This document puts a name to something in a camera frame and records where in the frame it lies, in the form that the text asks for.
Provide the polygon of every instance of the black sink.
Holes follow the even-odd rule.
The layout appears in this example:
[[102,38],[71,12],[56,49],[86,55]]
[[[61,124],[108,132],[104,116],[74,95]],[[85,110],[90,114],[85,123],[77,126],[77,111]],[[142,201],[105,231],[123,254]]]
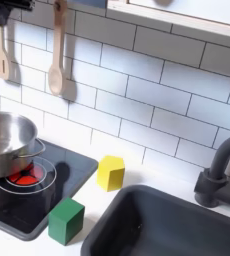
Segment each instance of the black sink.
[[230,256],[230,218],[147,186],[127,187],[81,256]]

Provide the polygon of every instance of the red burner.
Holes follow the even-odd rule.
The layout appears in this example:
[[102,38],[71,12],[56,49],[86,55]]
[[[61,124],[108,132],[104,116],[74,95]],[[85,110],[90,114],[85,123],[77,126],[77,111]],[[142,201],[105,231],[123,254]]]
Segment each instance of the red burner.
[[25,170],[8,177],[8,180],[16,185],[29,186],[40,182],[44,177],[44,170],[33,163]]

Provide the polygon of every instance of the black stovetop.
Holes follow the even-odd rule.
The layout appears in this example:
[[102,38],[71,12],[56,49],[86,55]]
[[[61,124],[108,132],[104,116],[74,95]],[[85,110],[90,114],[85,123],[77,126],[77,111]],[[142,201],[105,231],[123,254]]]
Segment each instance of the black stovetop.
[[36,238],[48,213],[72,197],[98,166],[93,159],[44,143],[46,151],[25,170],[0,179],[0,229],[22,240]]

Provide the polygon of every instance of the pot rim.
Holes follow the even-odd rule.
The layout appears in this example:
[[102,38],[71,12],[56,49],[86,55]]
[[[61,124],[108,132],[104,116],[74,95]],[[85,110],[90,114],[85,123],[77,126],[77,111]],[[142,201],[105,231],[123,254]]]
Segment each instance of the pot rim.
[[0,153],[0,156],[2,155],[9,155],[11,153],[15,153],[21,149],[23,149],[24,147],[28,146],[29,144],[31,144],[36,138],[37,138],[37,135],[38,135],[38,129],[37,129],[37,126],[35,125],[34,122],[32,122],[29,118],[25,117],[25,116],[22,116],[22,115],[19,115],[19,114],[16,114],[16,113],[12,113],[12,112],[6,112],[6,111],[0,111],[0,115],[10,115],[10,116],[13,116],[13,117],[17,117],[17,118],[21,118],[21,119],[25,119],[27,120],[34,128],[34,135],[32,136],[32,139],[28,141],[27,144],[23,145],[22,147],[19,147],[17,149],[13,149],[13,150],[10,150],[10,151],[7,151],[7,152],[4,152],[4,153]]

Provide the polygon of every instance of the toy block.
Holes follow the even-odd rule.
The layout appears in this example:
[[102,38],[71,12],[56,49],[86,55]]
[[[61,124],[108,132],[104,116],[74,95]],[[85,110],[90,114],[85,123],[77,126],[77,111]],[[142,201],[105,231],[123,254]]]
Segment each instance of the toy block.
[[97,170],[97,184],[105,191],[122,188],[125,173],[124,161],[120,157],[105,156]]
[[66,198],[49,213],[48,234],[66,245],[83,227],[85,206]]

